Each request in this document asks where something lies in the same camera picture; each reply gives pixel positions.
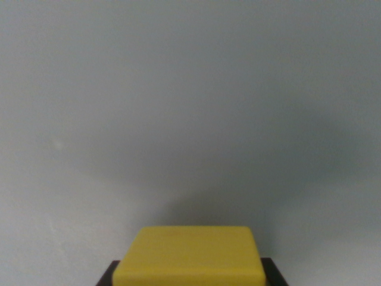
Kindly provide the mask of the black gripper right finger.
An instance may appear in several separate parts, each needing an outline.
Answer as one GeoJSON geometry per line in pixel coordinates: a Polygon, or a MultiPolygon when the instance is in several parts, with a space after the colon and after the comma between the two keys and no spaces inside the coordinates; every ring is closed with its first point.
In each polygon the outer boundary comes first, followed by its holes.
{"type": "Polygon", "coordinates": [[[270,257],[262,257],[261,263],[266,275],[266,286],[289,286],[284,276],[270,257]]]}

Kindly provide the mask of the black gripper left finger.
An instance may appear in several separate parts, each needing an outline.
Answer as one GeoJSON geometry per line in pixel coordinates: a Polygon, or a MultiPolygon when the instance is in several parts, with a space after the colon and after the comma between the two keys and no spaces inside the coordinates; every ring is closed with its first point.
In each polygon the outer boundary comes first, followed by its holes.
{"type": "Polygon", "coordinates": [[[101,276],[96,286],[112,286],[113,285],[113,273],[117,266],[119,265],[119,260],[113,260],[109,267],[106,269],[104,274],[101,276]]]}

